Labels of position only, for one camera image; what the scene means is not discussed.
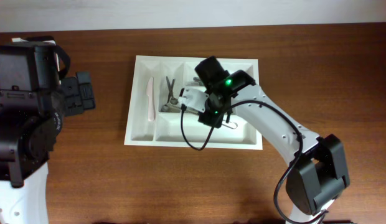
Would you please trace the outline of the pink plastic knife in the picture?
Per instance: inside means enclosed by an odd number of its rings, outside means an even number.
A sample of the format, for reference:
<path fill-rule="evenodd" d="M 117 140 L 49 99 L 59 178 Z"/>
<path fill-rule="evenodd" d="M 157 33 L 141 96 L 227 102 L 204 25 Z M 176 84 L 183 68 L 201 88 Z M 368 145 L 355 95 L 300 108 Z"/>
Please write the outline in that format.
<path fill-rule="evenodd" d="M 154 104 L 154 78 L 150 77 L 146 85 L 146 95 L 148 97 L 148 121 L 155 120 Z"/>

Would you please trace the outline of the steel spoon tray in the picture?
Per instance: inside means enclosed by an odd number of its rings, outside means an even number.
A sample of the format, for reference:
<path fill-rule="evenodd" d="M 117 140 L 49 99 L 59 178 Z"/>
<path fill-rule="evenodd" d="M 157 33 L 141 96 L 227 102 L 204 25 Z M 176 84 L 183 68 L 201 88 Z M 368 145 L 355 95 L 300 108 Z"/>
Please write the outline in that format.
<path fill-rule="evenodd" d="M 180 113 L 182 111 L 180 105 L 172 105 L 169 103 L 167 106 L 169 107 L 170 112 L 172 112 L 172 113 Z M 197 110 L 194 110 L 192 108 L 186 108 L 185 112 L 195 114 L 195 115 L 199 114 L 199 112 Z"/>

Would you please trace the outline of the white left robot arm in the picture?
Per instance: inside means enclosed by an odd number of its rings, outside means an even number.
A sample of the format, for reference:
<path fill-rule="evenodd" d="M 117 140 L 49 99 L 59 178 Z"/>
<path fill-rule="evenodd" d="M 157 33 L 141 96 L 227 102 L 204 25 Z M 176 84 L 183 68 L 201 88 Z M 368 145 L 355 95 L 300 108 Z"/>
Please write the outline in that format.
<path fill-rule="evenodd" d="M 64 119 L 96 107 L 88 72 L 51 36 L 0 45 L 0 223 L 47 223 L 48 161 Z"/>

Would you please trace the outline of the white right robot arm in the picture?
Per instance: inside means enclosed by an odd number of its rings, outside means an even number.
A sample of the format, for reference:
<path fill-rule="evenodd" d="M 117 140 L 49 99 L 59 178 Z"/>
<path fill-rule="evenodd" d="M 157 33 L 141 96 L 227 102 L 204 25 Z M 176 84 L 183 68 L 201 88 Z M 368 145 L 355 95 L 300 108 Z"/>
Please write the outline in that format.
<path fill-rule="evenodd" d="M 350 185 L 342 141 L 321 137 L 284 112 L 248 73 L 229 73 L 215 57 L 201 61 L 195 72 L 208 98 L 201 103 L 199 122 L 219 128 L 235 114 L 252 125 L 287 164 L 273 194 L 286 223 L 321 223 L 329 206 Z"/>

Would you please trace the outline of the small dark teaspoon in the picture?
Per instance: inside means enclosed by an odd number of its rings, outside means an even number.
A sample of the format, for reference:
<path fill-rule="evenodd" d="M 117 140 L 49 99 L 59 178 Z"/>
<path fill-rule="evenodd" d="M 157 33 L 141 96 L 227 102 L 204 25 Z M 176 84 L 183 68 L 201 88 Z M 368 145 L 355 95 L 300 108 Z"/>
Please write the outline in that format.
<path fill-rule="evenodd" d="M 172 98 L 172 89 L 173 89 L 173 84 L 174 84 L 174 80 L 172 82 L 169 81 L 169 78 L 166 77 L 166 82 L 167 82 L 167 88 L 168 88 L 168 96 L 167 96 L 167 102 L 162 105 L 161 107 L 161 112 L 168 112 L 169 111 L 169 107 L 167 106 L 170 102 L 171 102 L 171 98 Z"/>
<path fill-rule="evenodd" d="M 170 81 L 169 77 L 166 77 L 166 82 L 167 82 L 167 88 L 168 88 L 168 91 L 169 91 L 167 102 L 172 104 L 172 105 L 177 105 L 178 104 L 178 99 L 174 96 L 174 91 L 173 91 L 175 79 Z"/>

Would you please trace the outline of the steel fork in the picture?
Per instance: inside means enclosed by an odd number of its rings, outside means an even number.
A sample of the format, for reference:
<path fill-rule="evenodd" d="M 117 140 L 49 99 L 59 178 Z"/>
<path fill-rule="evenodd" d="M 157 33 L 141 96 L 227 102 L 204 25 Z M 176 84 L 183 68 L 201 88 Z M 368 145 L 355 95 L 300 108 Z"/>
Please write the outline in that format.
<path fill-rule="evenodd" d="M 188 82 L 186 86 L 204 86 L 202 82 Z"/>

